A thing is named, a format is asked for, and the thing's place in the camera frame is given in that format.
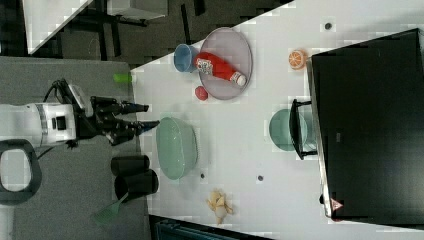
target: plate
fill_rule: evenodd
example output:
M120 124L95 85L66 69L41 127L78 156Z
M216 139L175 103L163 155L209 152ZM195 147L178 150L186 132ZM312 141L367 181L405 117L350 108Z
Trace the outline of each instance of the plate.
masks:
M239 87L236 83L199 72L200 80L211 96L229 100L246 89L252 73L252 53L242 34L231 28L218 28L206 37L200 51L217 55L246 77L246 84Z

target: gray floor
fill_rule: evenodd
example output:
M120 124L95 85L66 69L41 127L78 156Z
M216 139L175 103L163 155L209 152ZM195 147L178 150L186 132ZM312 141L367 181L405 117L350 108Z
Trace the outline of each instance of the gray floor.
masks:
M194 42L219 27L232 27L282 5L276 0L205 0L205 13L195 16L193 0L169 0L168 16L149 20L147 27L119 24L122 49L119 57L113 57L110 28L106 26L108 59L127 62L133 68L172 53L178 44L185 43L182 4L187 9L190 37ZM71 33L65 29L61 34L64 58L100 59L96 33Z
M132 99L129 85L112 79L114 73L129 70L126 63L1 57L0 66L2 104L41 102L51 83L62 77L87 95ZM15 209L13 239L149 239L145 198L125 204L109 225L98 227L90 219L114 202L110 159L134 155L137 149L135 140L112 148L98 136L76 149L59 146L47 153L39 161L40 189Z

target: ketchup bottle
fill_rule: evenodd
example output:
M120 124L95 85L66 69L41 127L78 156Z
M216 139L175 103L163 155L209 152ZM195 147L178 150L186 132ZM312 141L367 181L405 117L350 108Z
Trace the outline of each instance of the ketchup bottle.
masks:
M208 75L235 82L239 86L246 84L246 77L237 72L229 63L222 58L208 52L201 52L194 58L197 69Z

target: black mug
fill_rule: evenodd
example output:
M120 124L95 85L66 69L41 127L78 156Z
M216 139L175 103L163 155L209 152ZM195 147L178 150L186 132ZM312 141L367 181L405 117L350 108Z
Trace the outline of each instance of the black mug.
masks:
M150 160L147 156L114 157L110 168L115 176L131 176L149 169Z
M128 197L123 202L146 196L157 192L159 180L155 171L149 169L145 172L131 176L117 176L115 178L115 194L121 199L128 193Z

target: green bowl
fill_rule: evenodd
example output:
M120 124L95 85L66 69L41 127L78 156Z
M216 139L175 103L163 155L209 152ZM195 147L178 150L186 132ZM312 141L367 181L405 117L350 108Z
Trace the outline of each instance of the green bowl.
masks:
M305 144L308 136L308 125L302 115L299 114L300 132L302 133L302 144ZM290 136L290 109L282 109L272 116L269 123L269 134L274 144L284 151L294 151Z
M160 168L169 179L180 179L193 169L197 145L192 126L177 118L162 118L156 129L156 143Z

